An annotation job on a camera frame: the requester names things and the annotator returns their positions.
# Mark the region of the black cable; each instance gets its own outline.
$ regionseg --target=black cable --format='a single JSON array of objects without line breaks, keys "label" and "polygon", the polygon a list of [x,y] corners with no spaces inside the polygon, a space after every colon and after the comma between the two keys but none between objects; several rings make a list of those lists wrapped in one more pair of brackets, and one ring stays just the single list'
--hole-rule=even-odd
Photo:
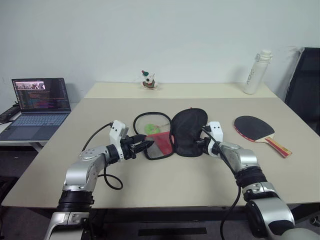
[{"label": "black cable", "polygon": [[0,239],[4,239],[5,236],[3,235],[3,228],[4,228],[4,220],[3,220],[3,207],[0,206],[0,224],[1,224],[1,227],[0,227]]},{"label": "black cable", "polygon": [[227,156],[225,155],[225,153],[222,151],[219,143],[215,140],[215,138],[213,136],[211,136],[211,134],[204,128],[202,127],[201,128],[202,131],[204,131],[214,142],[215,144],[217,145],[219,151],[220,151],[220,156],[221,156],[221,159],[224,161],[224,163],[229,167],[229,169],[231,170],[231,172],[233,173],[233,175],[236,174],[236,172],[233,170],[233,168],[231,167],[229,161],[228,161],[228,158]]},{"label": "black cable", "polygon": [[94,216],[91,217],[91,220],[95,219],[95,217],[98,215],[98,210],[95,210]]},{"label": "black cable", "polygon": [[94,228],[89,218],[88,218],[88,225],[89,225],[89,231],[90,231],[90,240],[95,240],[96,238],[94,235]]},{"label": "black cable", "polygon": [[228,212],[225,214],[225,216],[223,217],[221,223],[220,223],[220,236],[222,240],[225,240],[224,237],[224,224],[225,221],[227,220],[227,218],[229,217],[230,213],[232,212],[232,210],[234,209],[234,207],[237,205],[239,199],[240,199],[240,194],[241,194],[241,187],[238,186],[238,195],[236,196],[236,199],[234,200],[232,206],[229,208]]},{"label": "black cable", "polygon": [[4,122],[4,123],[0,123],[0,125],[2,125],[2,124],[7,124],[7,123],[11,123],[11,122],[13,122],[13,120],[10,120],[10,121]]},{"label": "black cable", "polygon": [[[108,124],[100,127],[97,131],[95,131],[95,133],[91,135],[91,137],[88,139],[88,141],[86,141],[85,145],[84,145],[83,148],[82,148],[82,151],[86,150],[86,148],[87,148],[88,144],[90,143],[91,139],[92,139],[98,132],[100,132],[102,129],[106,128],[107,126],[112,126],[112,125],[113,125],[113,122],[109,122]],[[107,166],[108,166],[108,163],[107,163],[107,160],[105,159],[104,168],[103,168],[103,174],[98,175],[98,177],[102,177],[102,176],[103,176],[105,183],[106,183],[110,188],[112,188],[112,189],[114,189],[114,190],[121,190],[121,189],[124,187],[124,184],[122,183],[122,181],[121,181],[118,177],[113,176],[113,175],[111,175],[111,174],[107,174]],[[119,183],[120,183],[120,185],[121,185],[121,187],[116,187],[116,186],[111,185],[110,182],[108,182],[107,177],[111,177],[111,178],[114,178],[114,179],[118,180]]]},{"label": "black cable", "polygon": [[97,131],[95,131],[95,133],[91,135],[91,137],[88,139],[88,141],[86,141],[85,145],[84,145],[83,148],[82,148],[82,151],[86,150],[89,142],[91,141],[91,139],[92,139],[98,132],[100,132],[102,129],[104,129],[104,128],[108,127],[108,126],[112,126],[112,124],[113,124],[112,122],[109,122],[108,124],[100,127]]},{"label": "black cable", "polygon": [[[124,187],[124,184],[122,183],[122,181],[121,181],[118,177],[113,176],[113,175],[111,175],[111,174],[107,174],[107,161],[105,161],[105,164],[104,164],[103,174],[98,175],[98,178],[99,178],[99,177],[103,177],[105,183],[106,183],[110,188],[112,188],[112,189],[114,189],[114,190],[121,190],[121,189]],[[116,187],[116,186],[111,185],[111,183],[108,182],[107,177],[111,177],[111,178],[116,179],[116,180],[120,183],[121,186],[120,186],[120,187]]]},{"label": "black cable", "polygon": [[[227,156],[225,155],[225,153],[222,151],[220,145],[218,144],[218,142],[216,141],[216,139],[211,136],[211,134],[204,128],[202,127],[201,128],[202,131],[204,131],[209,137],[210,139],[212,139],[214,141],[214,143],[217,145],[218,149],[219,149],[219,152],[220,152],[220,157],[221,159],[224,161],[224,163],[229,167],[229,169],[231,170],[231,172],[233,173],[233,175],[236,174],[236,172],[233,170],[233,168],[231,167],[229,161],[228,161],[228,158]],[[240,195],[241,195],[241,187],[238,186],[238,194],[236,196],[236,199],[234,200],[233,204],[231,205],[231,207],[229,208],[229,210],[227,211],[227,213],[225,214],[225,216],[223,217],[221,223],[220,223],[220,236],[221,236],[221,239],[222,240],[225,240],[225,237],[224,237],[224,224],[225,224],[225,221],[227,220],[228,216],[230,215],[230,213],[232,212],[232,210],[235,208],[235,206],[237,205],[239,199],[240,199]]]}]

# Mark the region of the black chair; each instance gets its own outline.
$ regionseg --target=black chair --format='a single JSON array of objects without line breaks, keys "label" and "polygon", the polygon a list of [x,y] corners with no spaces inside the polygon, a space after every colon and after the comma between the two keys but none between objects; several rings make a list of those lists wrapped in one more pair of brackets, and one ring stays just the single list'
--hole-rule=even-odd
[{"label": "black chair", "polygon": [[304,49],[284,102],[320,136],[320,48]]}]

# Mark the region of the laptop trackpad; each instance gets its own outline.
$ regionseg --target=laptop trackpad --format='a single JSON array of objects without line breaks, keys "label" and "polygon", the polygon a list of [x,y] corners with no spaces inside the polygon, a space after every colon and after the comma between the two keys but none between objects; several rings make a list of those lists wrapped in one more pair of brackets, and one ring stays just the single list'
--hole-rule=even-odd
[{"label": "laptop trackpad", "polygon": [[40,129],[38,126],[17,127],[8,137],[9,140],[30,140]]}]

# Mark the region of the laptop screen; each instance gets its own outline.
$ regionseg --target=laptop screen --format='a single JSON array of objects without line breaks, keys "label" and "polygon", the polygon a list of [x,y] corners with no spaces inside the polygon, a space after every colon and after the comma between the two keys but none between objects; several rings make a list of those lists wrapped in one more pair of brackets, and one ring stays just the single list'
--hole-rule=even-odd
[{"label": "laptop screen", "polygon": [[12,79],[21,112],[70,112],[63,78]]}]

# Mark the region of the toy figure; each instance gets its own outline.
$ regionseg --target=toy figure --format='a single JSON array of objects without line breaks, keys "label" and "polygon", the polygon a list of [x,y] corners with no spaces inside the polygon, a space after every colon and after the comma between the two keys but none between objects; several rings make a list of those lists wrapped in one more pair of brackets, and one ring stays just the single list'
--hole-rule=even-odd
[{"label": "toy figure", "polygon": [[157,83],[155,81],[155,74],[149,74],[149,72],[147,71],[141,71],[142,72],[142,75],[144,76],[144,80],[142,82],[142,86],[144,88],[147,88],[147,89],[154,89],[157,87]]}]

